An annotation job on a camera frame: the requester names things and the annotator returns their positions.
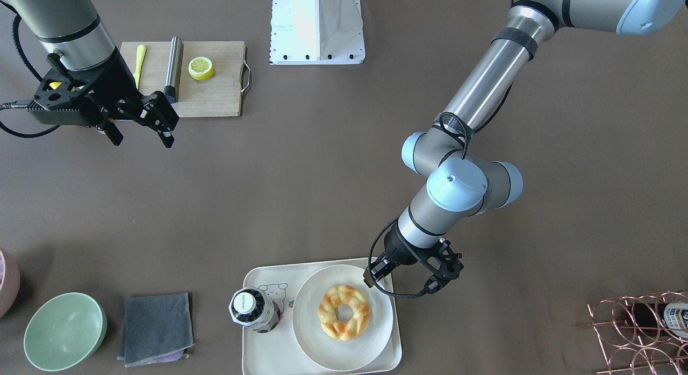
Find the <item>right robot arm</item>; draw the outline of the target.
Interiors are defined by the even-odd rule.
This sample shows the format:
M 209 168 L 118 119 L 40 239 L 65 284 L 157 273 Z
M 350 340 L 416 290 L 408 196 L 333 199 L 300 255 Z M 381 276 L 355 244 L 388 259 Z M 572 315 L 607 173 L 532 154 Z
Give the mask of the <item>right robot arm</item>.
M 47 51 L 50 70 L 24 107 L 40 123 L 93 127 L 114 145 L 129 120 L 155 131 L 167 148 L 179 121 L 161 91 L 145 96 L 91 0 L 2 0 Z

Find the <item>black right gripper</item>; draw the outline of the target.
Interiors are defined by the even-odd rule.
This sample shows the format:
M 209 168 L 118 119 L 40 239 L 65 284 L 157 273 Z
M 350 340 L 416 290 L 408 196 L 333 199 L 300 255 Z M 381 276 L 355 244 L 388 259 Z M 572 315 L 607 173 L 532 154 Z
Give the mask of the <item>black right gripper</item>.
M 174 131 L 179 116 L 162 91 L 143 96 L 135 86 L 130 69 L 121 53 L 113 53 L 104 62 L 88 69 L 71 70 L 70 76 L 93 91 L 91 99 L 99 108 L 113 113 L 115 120 L 131 120 L 157 133 L 163 145 L 170 149 L 174 144 Z M 123 141 L 123 135 L 110 118 L 102 121 L 102 133 L 113 145 Z

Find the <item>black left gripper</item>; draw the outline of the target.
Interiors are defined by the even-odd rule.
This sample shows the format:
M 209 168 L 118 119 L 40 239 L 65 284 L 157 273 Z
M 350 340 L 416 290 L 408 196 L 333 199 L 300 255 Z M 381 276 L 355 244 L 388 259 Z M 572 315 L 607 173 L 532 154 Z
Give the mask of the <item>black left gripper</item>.
M 414 265 L 419 261 L 419 256 L 422 262 L 427 262 L 430 257 L 428 249 L 417 248 L 403 238 L 397 222 L 386 233 L 383 243 L 383 257 L 376 258 L 364 268 L 363 279 L 370 288 L 389 276 L 399 265 Z

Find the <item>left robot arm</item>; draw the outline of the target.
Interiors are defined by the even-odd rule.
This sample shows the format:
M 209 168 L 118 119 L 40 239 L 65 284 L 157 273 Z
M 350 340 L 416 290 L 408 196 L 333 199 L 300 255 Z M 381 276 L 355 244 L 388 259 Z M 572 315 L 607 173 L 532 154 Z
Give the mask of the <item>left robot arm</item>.
M 666 26 L 686 0 L 517 0 L 506 26 L 432 127 L 405 140 L 403 162 L 426 177 L 425 186 L 378 234 L 385 250 L 368 257 L 363 279 L 380 281 L 401 265 L 417 262 L 431 273 L 422 297 L 457 279 L 463 264 L 446 233 L 460 220 L 501 208 L 521 196 L 523 178 L 511 163 L 486 162 L 468 154 L 469 143 L 506 101 L 514 79 L 538 47 L 565 27 L 649 35 Z

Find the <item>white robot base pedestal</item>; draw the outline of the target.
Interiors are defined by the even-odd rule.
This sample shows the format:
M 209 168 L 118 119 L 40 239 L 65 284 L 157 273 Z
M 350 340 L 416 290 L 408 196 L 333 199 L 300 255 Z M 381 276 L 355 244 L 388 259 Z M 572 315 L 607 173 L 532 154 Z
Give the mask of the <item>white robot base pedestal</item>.
M 361 64 L 361 0 L 272 0 L 272 65 Z

